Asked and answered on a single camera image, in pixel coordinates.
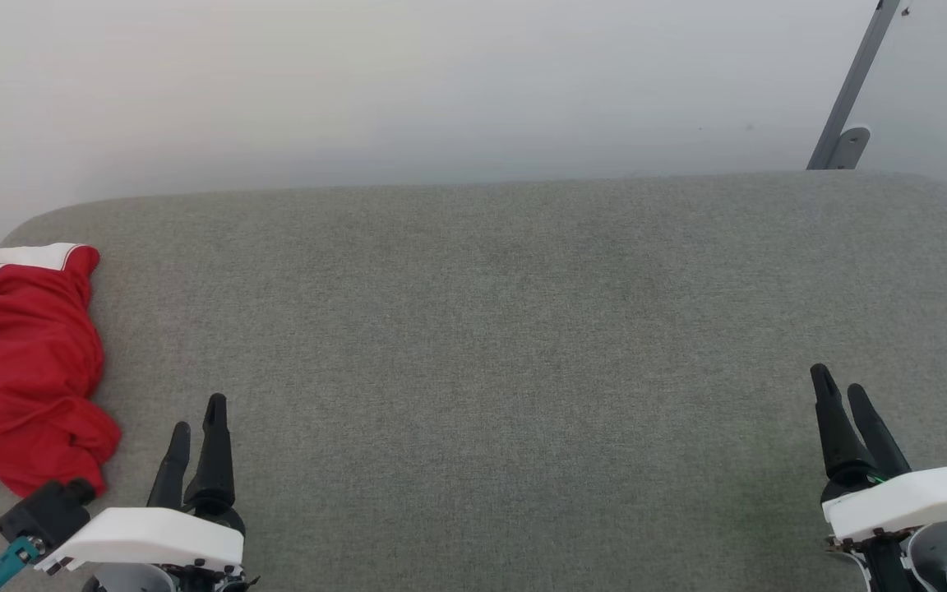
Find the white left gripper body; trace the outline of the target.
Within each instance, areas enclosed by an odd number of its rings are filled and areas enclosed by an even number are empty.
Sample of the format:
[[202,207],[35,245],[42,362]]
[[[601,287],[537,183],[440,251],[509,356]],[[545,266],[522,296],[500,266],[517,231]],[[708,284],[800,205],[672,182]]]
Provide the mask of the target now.
[[109,508],[91,516],[67,501],[60,542],[35,569],[53,576],[100,566],[95,591],[249,591],[259,578],[242,565],[245,525],[233,509],[218,515],[181,509]]

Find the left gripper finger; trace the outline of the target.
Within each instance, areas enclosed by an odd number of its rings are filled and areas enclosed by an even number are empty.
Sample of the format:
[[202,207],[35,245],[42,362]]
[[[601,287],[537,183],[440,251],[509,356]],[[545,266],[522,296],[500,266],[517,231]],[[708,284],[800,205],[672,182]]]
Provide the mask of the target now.
[[183,479],[191,452],[191,427],[187,421],[174,424],[168,450],[161,460],[153,487],[148,495],[148,508],[181,509]]
[[232,435],[227,427],[227,398],[210,395],[202,421],[203,441],[196,472],[184,494],[184,505],[195,513],[218,515],[233,509]]

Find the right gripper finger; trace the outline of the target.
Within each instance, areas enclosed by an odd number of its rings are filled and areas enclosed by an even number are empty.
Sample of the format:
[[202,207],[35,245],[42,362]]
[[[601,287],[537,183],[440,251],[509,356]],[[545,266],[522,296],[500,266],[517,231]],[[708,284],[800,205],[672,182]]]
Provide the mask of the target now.
[[818,419],[820,449],[828,486],[871,487],[876,476],[871,453],[854,432],[837,382],[823,363],[813,364],[811,380],[815,390],[815,416]]
[[850,411],[873,465],[887,479],[911,472],[911,467],[898,443],[892,437],[882,416],[876,412],[864,386],[853,383],[847,389]]

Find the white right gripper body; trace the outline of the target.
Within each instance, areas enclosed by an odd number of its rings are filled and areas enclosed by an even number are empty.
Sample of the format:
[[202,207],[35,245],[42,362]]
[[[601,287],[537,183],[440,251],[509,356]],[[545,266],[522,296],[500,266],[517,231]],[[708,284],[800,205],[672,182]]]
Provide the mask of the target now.
[[947,467],[873,483],[822,502],[831,553],[866,591],[947,591]]

